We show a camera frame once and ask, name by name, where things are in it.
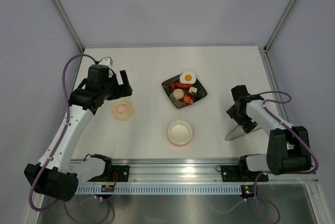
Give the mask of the toy fried egg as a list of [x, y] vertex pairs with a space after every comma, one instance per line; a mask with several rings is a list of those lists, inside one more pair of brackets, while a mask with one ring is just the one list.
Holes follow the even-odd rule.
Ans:
[[180, 77], [180, 83], [183, 84], [195, 84], [197, 81], [196, 74], [192, 71], [185, 71], [183, 72]]

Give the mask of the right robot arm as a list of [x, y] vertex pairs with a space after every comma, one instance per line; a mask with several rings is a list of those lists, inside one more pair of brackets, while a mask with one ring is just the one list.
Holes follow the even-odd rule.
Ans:
[[226, 111], [237, 123], [226, 136], [233, 140], [256, 129], [263, 130], [269, 140], [265, 154], [247, 154], [236, 165], [221, 166], [224, 182], [267, 182], [267, 174], [307, 173], [317, 164], [309, 146], [308, 131], [294, 126], [267, 108], [269, 99], [263, 94], [250, 94], [245, 85], [231, 89], [234, 104]]

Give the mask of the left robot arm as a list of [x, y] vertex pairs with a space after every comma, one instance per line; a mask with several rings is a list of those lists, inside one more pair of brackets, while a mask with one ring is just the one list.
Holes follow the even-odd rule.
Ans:
[[120, 76], [122, 84], [108, 66], [94, 64], [89, 67], [87, 78], [68, 98], [65, 118], [47, 151], [36, 164], [27, 164], [24, 170], [32, 193], [69, 201], [81, 183], [115, 185], [128, 181], [129, 166], [113, 165], [111, 158], [101, 154], [91, 155], [70, 170], [71, 157], [79, 139], [104, 101], [131, 96], [126, 71], [121, 70]]

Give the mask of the metal tongs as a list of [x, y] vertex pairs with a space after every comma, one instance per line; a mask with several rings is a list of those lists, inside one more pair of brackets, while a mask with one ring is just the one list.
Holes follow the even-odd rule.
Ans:
[[244, 136], [247, 133], [242, 129], [241, 126], [237, 125], [233, 131], [231, 133], [229, 133], [226, 137], [225, 137], [225, 141], [231, 141], [233, 139], [236, 139], [238, 137]]

